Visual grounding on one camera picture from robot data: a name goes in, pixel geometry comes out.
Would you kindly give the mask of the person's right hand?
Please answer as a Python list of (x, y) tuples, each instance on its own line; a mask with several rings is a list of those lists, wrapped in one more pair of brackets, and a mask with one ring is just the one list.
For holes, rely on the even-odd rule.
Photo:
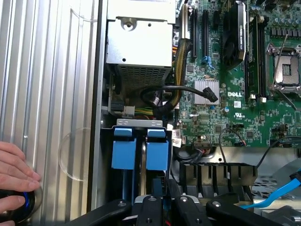
[[(8, 210), (16, 210), (25, 204), (23, 196), (8, 196), (0, 199), (0, 212), (3, 213)], [(1, 226), (15, 226), (13, 220), (5, 221), (0, 224)]]

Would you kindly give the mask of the person's left hand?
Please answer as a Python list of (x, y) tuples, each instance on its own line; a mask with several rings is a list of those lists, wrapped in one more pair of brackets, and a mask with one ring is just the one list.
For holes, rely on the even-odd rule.
[(0, 143), (0, 188), (31, 192), (40, 187), (40, 176), (26, 163), (25, 154), (15, 144)]

